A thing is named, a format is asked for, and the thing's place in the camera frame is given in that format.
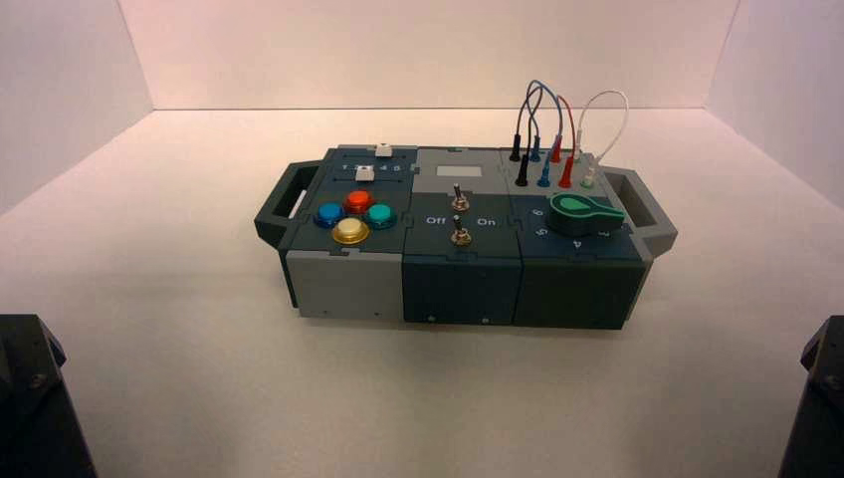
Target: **red button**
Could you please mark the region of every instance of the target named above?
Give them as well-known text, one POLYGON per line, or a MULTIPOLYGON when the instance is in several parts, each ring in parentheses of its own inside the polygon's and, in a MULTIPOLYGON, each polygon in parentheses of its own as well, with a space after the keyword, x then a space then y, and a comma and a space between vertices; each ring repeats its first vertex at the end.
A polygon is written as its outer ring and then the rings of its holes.
POLYGON ((343 209, 349 214, 363 214, 374 203, 375 199, 368 191, 351 191, 345 196, 343 209))

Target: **yellow button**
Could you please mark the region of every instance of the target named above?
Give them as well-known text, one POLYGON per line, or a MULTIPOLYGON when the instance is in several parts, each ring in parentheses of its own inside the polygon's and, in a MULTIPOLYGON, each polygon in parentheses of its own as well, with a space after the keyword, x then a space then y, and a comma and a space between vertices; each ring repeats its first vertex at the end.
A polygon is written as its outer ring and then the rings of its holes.
POLYGON ((331 237, 340 244, 357 244, 369 236, 369 227, 356 217, 347 217, 334 226, 331 237))

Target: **blue button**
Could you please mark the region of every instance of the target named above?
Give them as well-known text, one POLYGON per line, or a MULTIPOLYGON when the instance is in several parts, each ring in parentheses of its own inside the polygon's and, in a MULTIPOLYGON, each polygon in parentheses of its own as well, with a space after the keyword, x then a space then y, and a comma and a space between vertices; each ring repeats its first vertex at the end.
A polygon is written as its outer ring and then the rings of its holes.
POLYGON ((314 216, 314 222, 319 227, 330 229, 345 217, 342 207, 336 202, 327 202, 319 207, 314 216))
POLYGON ((366 211, 366 222, 372 229, 386 229, 395 224, 395 221, 392 208, 386 204, 374 204, 366 211))

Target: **small white button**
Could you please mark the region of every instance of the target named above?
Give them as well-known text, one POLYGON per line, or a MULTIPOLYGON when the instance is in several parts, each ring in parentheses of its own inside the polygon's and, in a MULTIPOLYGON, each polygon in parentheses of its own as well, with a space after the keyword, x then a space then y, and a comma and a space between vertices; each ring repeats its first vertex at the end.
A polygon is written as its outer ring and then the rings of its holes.
POLYGON ((375 157, 385 159, 393 157, 393 146, 383 142, 375 146, 375 157))

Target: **white wire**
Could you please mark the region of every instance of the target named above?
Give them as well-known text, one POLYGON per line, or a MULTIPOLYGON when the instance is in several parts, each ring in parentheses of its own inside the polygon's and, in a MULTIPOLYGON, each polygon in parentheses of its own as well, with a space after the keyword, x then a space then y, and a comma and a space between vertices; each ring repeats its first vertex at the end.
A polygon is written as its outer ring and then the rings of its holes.
MULTIPOLYGON (((609 145, 606 147, 606 149, 604 149, 604 152, 595 156, 595 164, 600 162, 600 160, 603 159, 604 155, 609 152, 610 149, 612 149, 612 146, 615 145, 615 142, 618 141, 618 138, 621 137, 621 133, 624 132, 624 128, 627 126, 627 117, 630 115, 630 104, 627 102, 627 95, 625 95, 624 92, 621 92, 619 90, 604 90, 603 92, 595 95, 588 102, 586 102, 586 106, 583 107, 583 111, 580 112, 580 118, 577 120, 577 135, 582 137, 583 117, 586 116, 586 111, 589 110, 589 107, 592 105, 592 102, 604 95, 609 94, 618 95, 619 97, 621 97, 622 100, 624 100, 624 120, 621 122, 621 127, 618 129, 618 132, 615 134, 615 137, 612 138, 612 140, 609 142, 609 145)), ((577 146, 582 149, 582 147, 580 146, 580 138, 578 138, 577 140, 577 146)))

